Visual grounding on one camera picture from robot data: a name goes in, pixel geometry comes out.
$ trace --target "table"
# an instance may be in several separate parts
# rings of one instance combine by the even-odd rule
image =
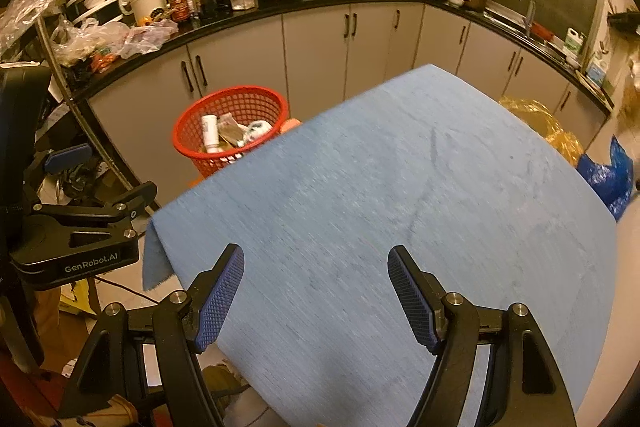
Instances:
[[[577,410],[614,294],[615,222],[540,136],[425,66],[266,144],[151,220],[145,288],[246,265],[218,346],[292,427],[406,425],[433,357],[386,272],[393,245],[476,305],[524,302]],[[474,424],[488,350],[460,422]]]

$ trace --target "blue textured gripper pad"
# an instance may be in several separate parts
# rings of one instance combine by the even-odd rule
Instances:
[[[386,269],[389,272],[391,284],[398,294],[398,299],[409,320],[411,329],[414,330],[415,339],[419,344],[426,346],[429,351],[434,351],[439,343],[435,328],[433,327],[433,312],[427,301],[422,296],[414,278],[407,270],[394,251],[389,252],[386,260]]]
[[[244,273],[244,253],[236,248],[200,311],[195,344],[200,352],[216,341]]]

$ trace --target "kitchen wall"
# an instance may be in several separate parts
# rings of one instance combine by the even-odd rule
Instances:
[[[634,8],[632,0],[611,0],[616,12]],[[612,97],[616,109],[604,124],[587,154],[596,162],[609,164],[609,143],[615,135],[634,161],[636,178],[640,177],[640,115],[633,118],[621,112],[625,87],[630,81],[629,60],[640,60],[638,41],[626,40],[609,29],[605,4],[596,45],[603,41],[610,49],[607,77],[614,84]],[[618,223],[618,253],[610,252],[617,263],[616,293],[609,319],[609,334],[602,348],[593,382],[577,412],[579,427],[596,427],[609,412],[640,360],[640,315],[628,313],[628,304],[640,299],[640,197],[635,197]]]

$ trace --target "plastic bag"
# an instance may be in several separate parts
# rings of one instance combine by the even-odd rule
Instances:
[[[611,165],[600,165],[583,154],[578,162],[577,171],[607,205],[616,221],[619,221],[631,200],[634,163],[615,136],[611,137],[609,156]]]
[[[508,96],[500,99],[500,105],[540,134],[572,166],[578,165],[580,156],[584,154],[580,140],[573,133],[564,131],[558,119],[549,113],[544,105],[535,100],[521,100]]]
[[[0,16],[0,55],[57,0],[11,0]]]
[[[102,55],[118,55],[129,33],[129,27],[121,22],[107,22],[102,26],[91,17],[80,28],[60,17],[58,27],[51,35],[53,52],[60,65],[71,68],[96,51]]]
[[[127,34],[122,48],[118,51],[118,55],[122,58],[129,58],[136,53],[145,55],[156,52],[177,31],[178,25],[171,19],[162,19],[149,26],[132,28]]]

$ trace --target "black cable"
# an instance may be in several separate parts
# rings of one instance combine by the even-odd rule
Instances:
[[[131,288],[127,288],[126,286],[123,286],[122,284],[118,284],[116,282],[109,281],[107,279],[103,279],[102,277],[96,277],[95,275],[94,275],[94,279],[97,280],[97,281],[100,281],[100,282],[106,282],[107,284],[111,284],[113,286],[117,286],[118,288],[122,288],[123,290],[126,290],[126,291],[128,291],[130,293],[133,293],[134,295],[137,295],[138,297],[142,297],[143,299],[146,299],[148,301],[153,302],[153,304],[159,304],[158,301],[153,300],[151,297],[147,297],[146,295],[144,295],[142,293],[138,293],[135,290],[132,290]]]

